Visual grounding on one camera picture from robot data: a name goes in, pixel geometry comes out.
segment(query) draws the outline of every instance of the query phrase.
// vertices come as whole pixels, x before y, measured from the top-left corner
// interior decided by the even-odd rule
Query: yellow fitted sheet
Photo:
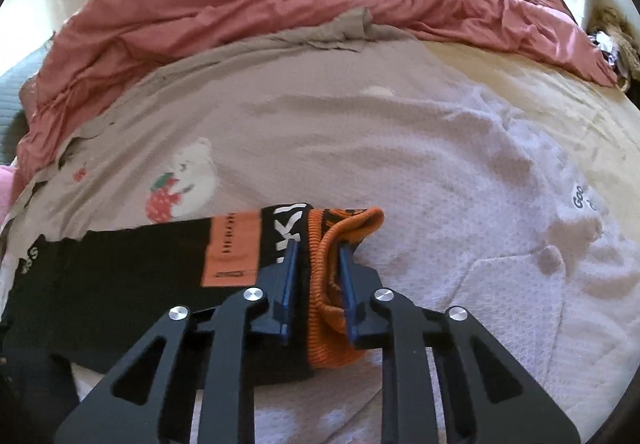
[[[640,243],[640,110],[620,90],[517,54],[424,44],[551,135],[607,202],[625,236]]]

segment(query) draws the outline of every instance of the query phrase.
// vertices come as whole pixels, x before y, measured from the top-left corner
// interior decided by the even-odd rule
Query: gray quilted fabric
[[[29,130],[18,92],[25,80],[40,69],[46,54],[46,48],[41,46],[0,75],[0,164],[8,165],[14,160],[15,147]]]

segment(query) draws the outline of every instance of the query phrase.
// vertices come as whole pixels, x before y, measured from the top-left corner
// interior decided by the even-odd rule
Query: pink bed sheet
[[[562,0],[89,0],[56,35],[36,78],[14,196],[73,130],[153,69],[222,43],[315,26],[354,6],[421,39],[518,52],[615,84]]]

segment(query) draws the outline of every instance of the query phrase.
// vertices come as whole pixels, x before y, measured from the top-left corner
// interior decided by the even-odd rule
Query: metal bolt
[[[169,310],[169,317],[174,321],[180,321],[180,319],[185,319],[189,315],[189,309],[187,307],[183,307],[182,305],[178,305],[177,307]]]
[[[264,292],[262,292],[262,289],[258,289],[258,287],[249,287],[244,291],[244,299],[247,301],[257,301],[261,299],[262,296],[264,296]]]
[[[453,319],[453,321],[464,321],[468,315],[469,312],[462,307],[452,307],[449,309],[449,317]]]
[[[378,301],[391,301],[394,298],[394,293],[389,289],[378,289],[373,293],[373,296]]]

